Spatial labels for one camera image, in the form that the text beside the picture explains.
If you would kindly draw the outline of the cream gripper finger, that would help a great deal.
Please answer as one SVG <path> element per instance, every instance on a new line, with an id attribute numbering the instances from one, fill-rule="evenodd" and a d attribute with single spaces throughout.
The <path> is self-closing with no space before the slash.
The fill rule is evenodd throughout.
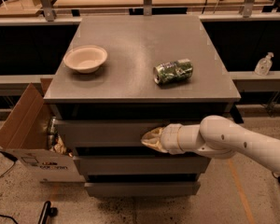
<path id="1" fill-rule="evenodd" d="M 142 136 L 141 143 L 143 145 L 156 146 L 160 143 L 161 133 L 163 131 L 162 127 L 155 128 Z"/>
<path id="2" fill-rule="evenodd" d="M 159 143 L 157 144 L 144 144 L 146 147 L 152 148 L 161 153 L 168 153 L 166 149 L 164 149 Z"/>

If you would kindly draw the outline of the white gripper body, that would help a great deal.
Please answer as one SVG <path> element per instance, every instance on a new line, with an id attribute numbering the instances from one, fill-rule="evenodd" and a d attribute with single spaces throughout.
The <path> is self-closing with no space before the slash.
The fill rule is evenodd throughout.
<path id="1" fill-rule="evenodd" d="M 161 132 L 161 147 L 169 154 L 181 154 L 182 149 L 178 144 L 178 132 L 181 124 L 170 124 L 166 126 Z"/>

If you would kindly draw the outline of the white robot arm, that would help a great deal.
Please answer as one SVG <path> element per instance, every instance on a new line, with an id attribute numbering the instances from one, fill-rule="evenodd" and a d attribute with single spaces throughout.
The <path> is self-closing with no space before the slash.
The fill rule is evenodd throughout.
<path id="1" fill-rule="evenodd" d="M 212 159 L 228 159 L 238 152 L 280 176 L 280 140 L 221 116 L 208 116 L 200 124 L 155 128 L 142 136 L 141 143 L 161 153 L 194 152 Z"/>

